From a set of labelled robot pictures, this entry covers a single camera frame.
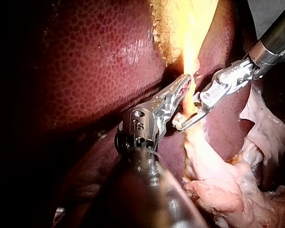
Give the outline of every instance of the yellow fat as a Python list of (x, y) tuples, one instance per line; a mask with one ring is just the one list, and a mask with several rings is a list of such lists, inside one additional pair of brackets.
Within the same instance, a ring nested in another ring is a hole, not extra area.
[(150, 0), (154, 41), (167, 65), (182, 54), (186, 39), (197, 58), (217, 4), (218, 0)]

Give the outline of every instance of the metal jaw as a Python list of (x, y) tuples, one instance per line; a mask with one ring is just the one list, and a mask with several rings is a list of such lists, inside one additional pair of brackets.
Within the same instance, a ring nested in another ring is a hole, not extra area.
[(190, 81), (190, 75), (181, 75), (149, 101), (129, 109), (118, 127), (116, 149), (119, 152), (131, 147), (157, 150), (158, 141), (166, 134), (166, 123), (187, 93)]
[(235, 61), (231, 66), (216, 72), (211, 83), (193, 96), (192, 102), (199, 108), (197, 114), (185, 118), (177, 113), (172, 121), (173, 126), (184, 131), (204, 118), (225, 96), (244, 87), (252, 79), (255, 65), (250, 59)]

